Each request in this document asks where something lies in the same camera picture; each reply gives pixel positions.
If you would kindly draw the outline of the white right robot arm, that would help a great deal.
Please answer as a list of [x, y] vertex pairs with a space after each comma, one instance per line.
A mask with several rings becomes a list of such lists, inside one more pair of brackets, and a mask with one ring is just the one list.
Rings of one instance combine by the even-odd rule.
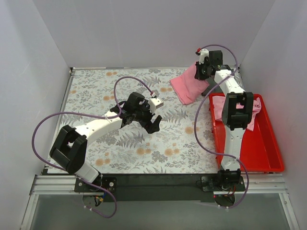
[[234, 191], [236, 187], [244, 190], [239, 159], [243, 135], [252, 120], [253, 93], [244, 91], [236, 82], [231, 68], [223, 64], [221, 50], [199, 48], [196, 54], [199, 60], [196, 63], [195, 78], [213, 78], [216, 87], [225, 95], [222, 109], [222, 123], [225, 127], [224, 153], [219, 171], [201, 178], [202, 189], [205, 192]]

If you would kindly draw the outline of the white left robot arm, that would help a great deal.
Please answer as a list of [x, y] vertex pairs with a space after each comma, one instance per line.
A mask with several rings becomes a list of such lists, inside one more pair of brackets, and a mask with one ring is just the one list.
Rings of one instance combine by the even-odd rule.
[[84, 179], [86, 187], [96, 192], [101, 188], [102, 180], [100, 172], [85, 160], [87, 147], [102, 136], [134, 121], [139, 122], [149, 134], [158, 132], [162, 118], [160, 115], [154, 121], [152, 118], [163, 105], [159, 97], [146, 100], [142, 94], [133, 92], [126, 101], [111, 108], [104, 119], [95, 119], [77, 127], [63, 126], [49, 155], [64, 171]]

